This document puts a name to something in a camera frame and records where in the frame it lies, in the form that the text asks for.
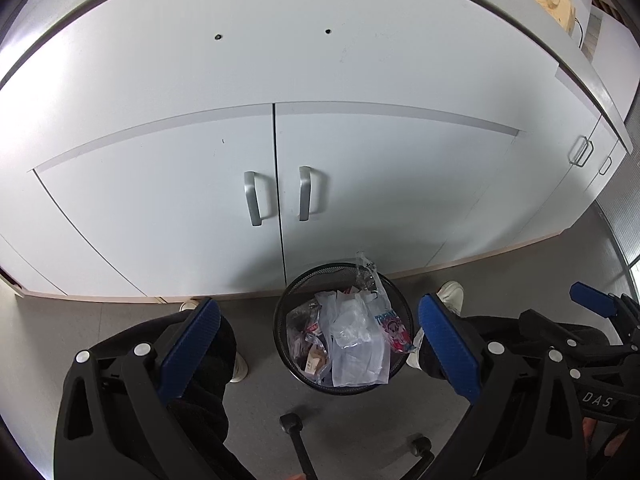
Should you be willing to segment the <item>person's right hand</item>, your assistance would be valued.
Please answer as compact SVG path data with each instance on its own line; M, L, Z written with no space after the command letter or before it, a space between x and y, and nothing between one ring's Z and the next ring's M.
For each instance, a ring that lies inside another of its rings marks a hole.
M629 430L620 430L612 422L585 417L582 420L582 434L588 455L613 457L625 441Z

